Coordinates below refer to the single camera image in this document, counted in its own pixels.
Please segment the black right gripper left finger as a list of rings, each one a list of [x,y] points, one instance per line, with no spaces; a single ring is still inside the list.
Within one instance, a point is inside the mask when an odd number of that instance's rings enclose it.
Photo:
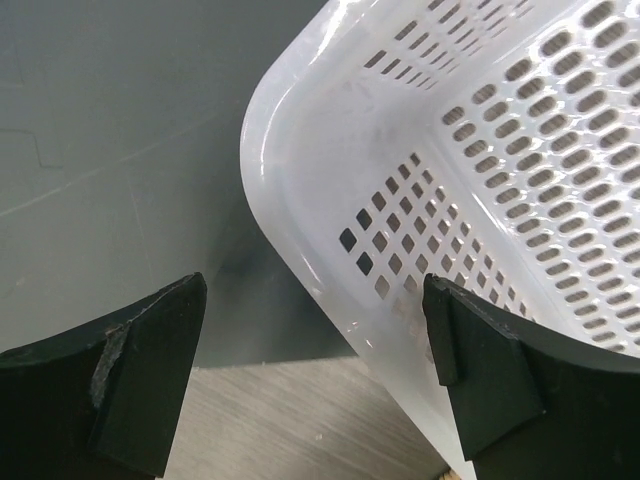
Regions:
[[[205,309],[194,273],[3,352],[2,478],[163,477]]]

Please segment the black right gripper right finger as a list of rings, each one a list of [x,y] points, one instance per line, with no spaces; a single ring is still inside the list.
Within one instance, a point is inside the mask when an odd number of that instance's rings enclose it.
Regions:
[[[526,320],[429,274],[439,383],[479,479],[636,479],[639,361]]]

